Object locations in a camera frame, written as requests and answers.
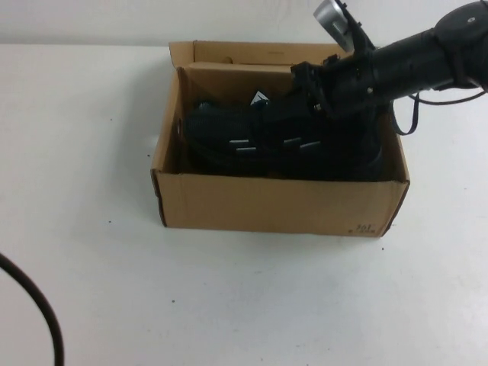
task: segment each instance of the black cable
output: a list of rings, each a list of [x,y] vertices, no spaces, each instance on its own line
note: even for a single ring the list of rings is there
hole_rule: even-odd
[[[37,307],[39,307],[40,312],[43,314],[44,319],[47,322],[47,326],[49,326],[51,336],[53,337],[54,366],[64,366],[63,336],[53,308],[49,305],[49,302],[43,293],[40,292],[36,284],[19,267],[1,253],[0,268],[16,280],[16,282],[26,290],[30,297],[32,297],[32,300],[34,300]]]
[[[481,93],[473,95],[472,97],[465,98],[465,99],[458,99],[456,101],[426,101],[424,99],[419,99],[419,103],[427,104],[427,105],[453,105],[453,104],[466,103],[467,101],[473,101],[474,99],[483,97],[485,94],[486,92],[482,91]],[[409,95],[409,98],[413,100],[416,99],[416,97],[413,95]]]

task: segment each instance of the cardboard box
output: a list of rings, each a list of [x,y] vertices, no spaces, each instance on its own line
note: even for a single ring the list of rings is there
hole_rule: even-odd
[[[165,226],[379,237],[406,196],[409,173],[390,116],[381,118],[385,164],[379,182],[237,178],[196,172],[178,124],[196,101],[248,104],[292,85],[290,65],[321,63],[336,45],[183,42],[170,45],[175,74],[151,176]]]

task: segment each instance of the white wall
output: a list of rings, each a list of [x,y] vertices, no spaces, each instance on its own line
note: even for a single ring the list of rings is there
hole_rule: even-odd
[[[473,0],[348,0],[372,40],[432,27]],[[331,41],[321,0],[2,0],[0,42],[167,44],[170,40]]]

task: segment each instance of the white table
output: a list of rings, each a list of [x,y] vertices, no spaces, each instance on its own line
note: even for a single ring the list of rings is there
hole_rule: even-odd
[[[148,157],[166,48],[0,46],[0,66],[0,252],[49,298],[67,365],[488,363],[487,98],[421,108],[382,240],[168,230]],[[2,365],[52,364],[3,274],[0,324]]]

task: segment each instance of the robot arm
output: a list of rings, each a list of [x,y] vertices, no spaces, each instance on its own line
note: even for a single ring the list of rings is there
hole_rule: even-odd
[[[325,0],[315,16],[342,48],[355,48],[322,66],[292,68],[296,85],[332,119],[423,90],[488,90],[488,2],[460,7],[434,28],[379,49],[339,0]]]

